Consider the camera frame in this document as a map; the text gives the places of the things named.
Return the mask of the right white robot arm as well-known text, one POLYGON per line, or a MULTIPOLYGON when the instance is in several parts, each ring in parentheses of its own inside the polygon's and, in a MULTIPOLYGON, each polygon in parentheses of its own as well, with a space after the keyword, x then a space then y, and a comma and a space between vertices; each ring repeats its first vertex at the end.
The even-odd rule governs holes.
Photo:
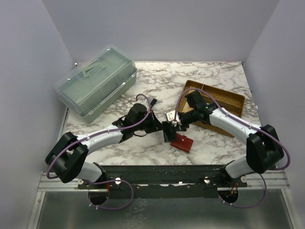
POLYGON ((186 90, 181 94, 181 97, 186 98, 191 111, 174 114, 179 125, 202 122, 230 133, 246 145, 245 156, 223 168, 219 175, 220 183, 230 187, 239 176, 262 174, 273 169, 284 157, 284 147, 280 144, 276 130, 271 125, 259 126, 247 122, 225 110, 216 100, 208 104, 202 92, 201 89, 193 92, 186 90))

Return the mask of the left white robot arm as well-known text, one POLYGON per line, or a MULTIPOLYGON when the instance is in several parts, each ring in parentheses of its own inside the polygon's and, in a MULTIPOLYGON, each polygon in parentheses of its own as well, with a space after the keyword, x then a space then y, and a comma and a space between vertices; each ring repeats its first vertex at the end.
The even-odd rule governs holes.
POLYGON ((77 178, 88 181, 94 188, 102 188, 106 181, 104 171, 99 164, 85 161, 89 154, 122 143, 137 131, 147 134, 163 131, 166 142, 175 141, 180 123, 176 111, 168 113, 166 121, 160 122, 150 106, 135 103, 127 115, 103 130, 86 135, 66 132, 45 158, 49 167, 47 177, 59 178, 62 183, 77 178))

